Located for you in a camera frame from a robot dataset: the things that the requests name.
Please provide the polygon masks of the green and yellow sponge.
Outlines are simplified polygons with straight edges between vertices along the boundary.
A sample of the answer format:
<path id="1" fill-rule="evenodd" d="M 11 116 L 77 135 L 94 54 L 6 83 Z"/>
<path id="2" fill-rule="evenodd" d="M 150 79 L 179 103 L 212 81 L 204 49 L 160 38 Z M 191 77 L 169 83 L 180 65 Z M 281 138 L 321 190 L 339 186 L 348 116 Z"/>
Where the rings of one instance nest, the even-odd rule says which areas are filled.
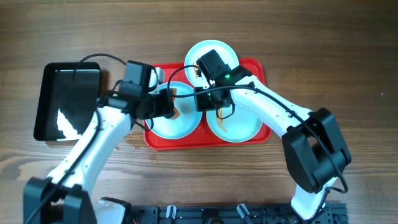
<path id="1" fill-rule="evenodd" d="M 169 98 L 169 105 L 171 106 L 171 113 L 169 115 L 166 116 L 167 119 L 177 119 L 180 116 L 180 112 L 179 110 L 176 108 L 175 106 L 175 99 L 176 97 L 174 97 L 174 95 L 177 94 L 177 89 L 176 88 L 170 88 L 170 90 L 168 91 L 168 98 Z"/>

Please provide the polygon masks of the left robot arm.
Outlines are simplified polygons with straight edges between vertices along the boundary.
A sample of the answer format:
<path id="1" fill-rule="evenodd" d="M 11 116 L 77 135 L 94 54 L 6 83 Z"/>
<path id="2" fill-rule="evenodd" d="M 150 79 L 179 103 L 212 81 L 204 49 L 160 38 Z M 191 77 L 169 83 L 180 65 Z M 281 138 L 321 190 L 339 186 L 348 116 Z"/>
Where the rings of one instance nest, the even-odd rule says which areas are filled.
<path id="1" fill-rule="evenodd" d="M 173 113 L 172 89 L 134 96 L 108 91 L 68 156 L 44 178 L 31 178 L 24 187 L 24 223 L 126 223 L 131 204 L 103 198 L 92 204 L 100 172 L 136 119 Z"/>

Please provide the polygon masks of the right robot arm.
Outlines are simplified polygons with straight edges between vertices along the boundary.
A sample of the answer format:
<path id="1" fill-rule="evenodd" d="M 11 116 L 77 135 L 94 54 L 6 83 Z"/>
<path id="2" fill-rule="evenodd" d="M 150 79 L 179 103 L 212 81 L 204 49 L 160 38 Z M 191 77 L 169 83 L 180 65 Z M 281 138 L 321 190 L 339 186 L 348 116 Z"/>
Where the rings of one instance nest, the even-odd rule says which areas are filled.
<path id="1" fill-rule="evenodd" d="M 302 220 L 310 222 L 319 215 L 337 179 L 343 184 L 338 192 L 348 192 L 343 171 L 351 154 L 330 111 L 291 103 L 254 75 L 195 90 L 197 102 L 213 103 L 217 98 L 252 113 L 281 138 L 289 174 L 297 184 L 290 205 Z"/>

